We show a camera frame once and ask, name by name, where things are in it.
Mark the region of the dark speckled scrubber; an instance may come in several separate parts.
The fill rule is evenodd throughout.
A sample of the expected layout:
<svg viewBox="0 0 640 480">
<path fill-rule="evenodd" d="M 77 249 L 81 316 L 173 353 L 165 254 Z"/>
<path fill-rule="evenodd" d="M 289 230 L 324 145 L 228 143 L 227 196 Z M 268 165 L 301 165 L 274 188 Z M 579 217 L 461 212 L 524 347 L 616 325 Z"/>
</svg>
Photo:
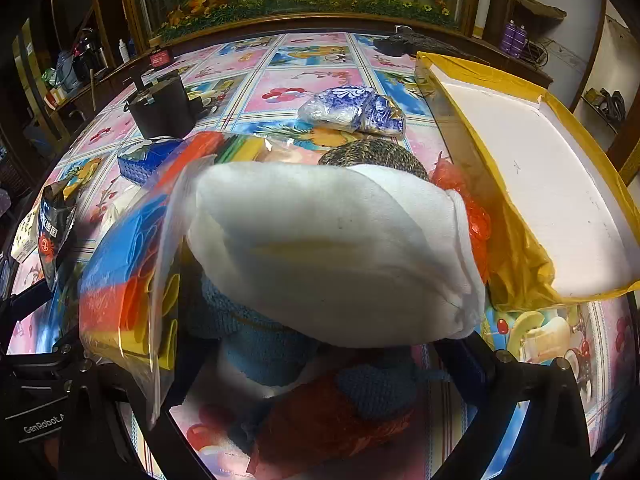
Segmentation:
<svg viewBox="0 0 640 480">
<path fill-rule="evenodd" d="M 350 167 L 374 165 L 405 171 L 427 181 L 427 171 L 413 154 L 389 140 L 367 138 L 331 148 L 324 153 L 319 165 Z"/>
</svg>

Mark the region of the black snack packet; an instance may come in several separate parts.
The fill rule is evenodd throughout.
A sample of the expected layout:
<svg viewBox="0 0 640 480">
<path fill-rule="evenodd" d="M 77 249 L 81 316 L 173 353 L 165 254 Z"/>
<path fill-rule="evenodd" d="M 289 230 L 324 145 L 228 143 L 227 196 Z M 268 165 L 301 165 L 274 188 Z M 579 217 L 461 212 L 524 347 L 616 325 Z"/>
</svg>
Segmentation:
<svg viewBox="0 0 640 480">
<path fill-rule="evenodd" d="M 38 255 L 51 292 L 58 280 L 56 259 L 75 222 L 78 188 L 72 180 L 73 177 L 67 177 L 46 186 L 38 208 Z"/>
</svg>

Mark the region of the purple bottle right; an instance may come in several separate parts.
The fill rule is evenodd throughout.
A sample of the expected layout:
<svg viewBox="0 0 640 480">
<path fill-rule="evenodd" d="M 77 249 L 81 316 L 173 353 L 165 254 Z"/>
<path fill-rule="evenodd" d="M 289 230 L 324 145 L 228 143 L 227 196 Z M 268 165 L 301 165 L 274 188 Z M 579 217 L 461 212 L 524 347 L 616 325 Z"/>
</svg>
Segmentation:
<svg viewBox="0 0 640 480">
<path fill-rule="evenodd" d="M 513 39 L 511 44 L 511 55 L 514 58 L 520 58 L 521 54 L 526 46 L 527 32 L 524 25 L 518 26 L 514 29 Z"/>
</svg>

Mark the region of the purple bottle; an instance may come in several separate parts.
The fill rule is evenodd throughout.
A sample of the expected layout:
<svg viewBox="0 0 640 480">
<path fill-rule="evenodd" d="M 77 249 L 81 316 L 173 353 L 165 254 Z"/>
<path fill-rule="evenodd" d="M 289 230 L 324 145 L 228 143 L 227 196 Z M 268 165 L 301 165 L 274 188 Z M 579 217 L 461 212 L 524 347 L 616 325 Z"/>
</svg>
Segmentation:
<svg viewBox="0 0 640 480">
<path fill-rule="evenodd" d="M 511 55 L 514 58 L 520 58 L 521 54 L 526 46 L 527 32 L 524 25 L 518 26 L 514 29 L 513 39 L 511 44 Z"/>
<path fill-rule="evenodd" d="M 508 21 L 506 23 L 506 27 L 504 28 L 501 42 L 500 42 L 500 50 L 502 52 L 506 54 L 511 54 L 515 32 L 516 32 L 516 27 L 514 25 L 514 21 L 512 20 Z"/>
</svg>

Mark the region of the blue knitted item red bag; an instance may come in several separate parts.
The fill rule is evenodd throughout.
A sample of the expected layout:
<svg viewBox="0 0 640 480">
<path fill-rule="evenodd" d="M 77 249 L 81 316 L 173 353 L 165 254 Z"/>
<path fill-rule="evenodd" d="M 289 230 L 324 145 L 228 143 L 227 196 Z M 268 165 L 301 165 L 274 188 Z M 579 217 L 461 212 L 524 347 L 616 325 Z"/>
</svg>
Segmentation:
<svg viewBox="0 0 640 480">
<path fill-rule="evenodd" d="M 209 278 L 186 326 L 242 378 L 277 389 L 237 408 L 209 402 L 186 433 L 199 453 L 233 444 L 256 479 L 288 479 L 386 443 L 408 428 L 424 386 L 450 378 L 419 365 L 407 346 L 322 344 L 237 304 Z"/>
</svg>

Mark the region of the yellow-rimmed white foam box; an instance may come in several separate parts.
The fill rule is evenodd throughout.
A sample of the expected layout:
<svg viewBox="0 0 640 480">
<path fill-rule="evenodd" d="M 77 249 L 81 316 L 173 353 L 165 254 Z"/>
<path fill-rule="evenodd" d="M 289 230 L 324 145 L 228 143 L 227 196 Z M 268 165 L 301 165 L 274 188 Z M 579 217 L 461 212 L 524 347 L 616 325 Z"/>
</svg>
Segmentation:
<svg viewBox="0 0 640 480">
<path fill-rule="evenodd" d="M 638 208 L 608 156 L 555 96 L 435 53 L 418 53 L 414 78 L 452 162 L 490 215 L 496 309 L 550 309 L 638 289 Z"/>
</svg>

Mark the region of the black star-shaped device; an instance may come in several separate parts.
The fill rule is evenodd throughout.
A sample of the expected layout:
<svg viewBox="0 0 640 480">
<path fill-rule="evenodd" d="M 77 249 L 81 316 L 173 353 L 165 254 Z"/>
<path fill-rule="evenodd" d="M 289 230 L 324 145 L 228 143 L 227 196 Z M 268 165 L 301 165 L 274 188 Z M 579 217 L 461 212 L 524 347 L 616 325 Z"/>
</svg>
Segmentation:
<svg viewBox="0 0 640 480">
<path fill-rule="evenodd" d="M 480 62 L 480 58 L 477 56 L 470 55 L 454 46 L 450 46 L 450 44 L 446 44 L 446 42 L 419 34 L 406 25 L 397 25 L 395 32 L 390 36 L 373 40 L 373 47 L 375 47 L 378 52 L 388 56 L 394 56 L 395 58 L 403 55 L 409 55 L 415 58 L 419 52 L 427 52 Z"/>
</svg>

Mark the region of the purple bottle left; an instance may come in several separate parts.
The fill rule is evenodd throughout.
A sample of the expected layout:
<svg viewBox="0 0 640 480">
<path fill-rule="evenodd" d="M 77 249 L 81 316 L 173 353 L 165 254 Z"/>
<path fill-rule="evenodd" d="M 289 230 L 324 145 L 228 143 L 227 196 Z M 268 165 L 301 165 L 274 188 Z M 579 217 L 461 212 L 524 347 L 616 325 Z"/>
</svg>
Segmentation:
<svg viewBox="0 0 640 480">
<path fill-rule="evenodd" d="M 500 50 L 502 52 L 506 54 L 511 54 L 515 32 L 516 32 L 516 27 L 514 25 L 514 21 L 512 20 L 508 21 L 506 23 L 506 27 L 504 28 L 501 42 L 500 42 Z"/>
</svg>

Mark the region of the blue plastic basket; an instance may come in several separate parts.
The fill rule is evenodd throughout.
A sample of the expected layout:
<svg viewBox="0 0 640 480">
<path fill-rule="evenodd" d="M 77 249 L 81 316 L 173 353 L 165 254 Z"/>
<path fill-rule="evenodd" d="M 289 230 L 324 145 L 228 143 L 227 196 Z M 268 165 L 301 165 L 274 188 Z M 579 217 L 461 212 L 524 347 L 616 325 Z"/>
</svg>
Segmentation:
<svg viewBox="0 0 640 480">
<path fill-rule="evenodd" d="M 143 139 L 132 144 L 117 156 L 119 174 L 124 179 L 143 186 L 180 144 L 181 140 L 174 138 Z"/>
</svg>

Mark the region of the black cylinder stand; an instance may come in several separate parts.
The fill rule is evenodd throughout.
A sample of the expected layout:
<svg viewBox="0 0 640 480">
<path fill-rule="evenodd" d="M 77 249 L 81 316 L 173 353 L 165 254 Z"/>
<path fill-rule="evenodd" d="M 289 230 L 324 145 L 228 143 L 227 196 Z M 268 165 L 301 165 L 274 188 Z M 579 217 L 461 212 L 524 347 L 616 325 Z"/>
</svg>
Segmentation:
<svg viewBox="0 0 640 480">
<path fill-rule="evenodd" d="M 193 129 L 192 104 L 176 70 L 163 74 L 155 84 L 145 84 L 140 74 L 133 74 L 131 80 L 136 91 L 126 99 L 124 111 L 131 114 L 145 139 L 182 139 Z"/>
</svg>

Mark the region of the white cloth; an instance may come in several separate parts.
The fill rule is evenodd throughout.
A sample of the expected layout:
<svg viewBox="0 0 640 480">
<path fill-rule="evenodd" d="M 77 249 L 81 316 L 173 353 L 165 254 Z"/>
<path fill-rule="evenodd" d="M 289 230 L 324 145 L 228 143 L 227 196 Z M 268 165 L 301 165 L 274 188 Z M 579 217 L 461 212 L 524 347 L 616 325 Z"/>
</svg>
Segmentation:
<svg viewBox="0 0 640 480">
<path fill-rule="evenodd" d="M 334 346 L 469 336 L 485 286 L 462 197 L 405 171 L 228 162 L 194 180 L 190 248 L 232 301 Z"/>
</svg>

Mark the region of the blue white patterned bag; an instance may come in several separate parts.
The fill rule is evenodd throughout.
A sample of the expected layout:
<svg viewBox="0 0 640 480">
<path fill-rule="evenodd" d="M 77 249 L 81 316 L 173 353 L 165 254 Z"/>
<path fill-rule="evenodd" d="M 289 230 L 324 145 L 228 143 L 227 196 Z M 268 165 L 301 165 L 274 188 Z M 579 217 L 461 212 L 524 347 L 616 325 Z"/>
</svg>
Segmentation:
<svg viewBox="0 0 640 480">
<path fill-rule="evenodd" d="M 346 132 L 401 138 L 406 118 L 395 101 L 371 87 L 341 86 L 314 94 L 298 109 L 308 124 Z"/>
</svg>

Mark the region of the bag of colourful sponges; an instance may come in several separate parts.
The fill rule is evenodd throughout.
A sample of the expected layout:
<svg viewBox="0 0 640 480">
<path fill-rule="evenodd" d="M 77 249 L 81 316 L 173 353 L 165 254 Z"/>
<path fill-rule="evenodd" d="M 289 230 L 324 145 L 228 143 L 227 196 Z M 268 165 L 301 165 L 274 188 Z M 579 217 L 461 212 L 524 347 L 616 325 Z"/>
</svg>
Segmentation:
<svg viewBox="0 0 640 480">
<path fill-rule="evenodd" d="M 259 136 L 201 131 L 177 144 L 96 246 L 79 282 L 85 349 L 126 370 L 156 422 L 174 380 L 181 257 L 194 180 L 225 162 L 252 162 Z"/>
</svg>

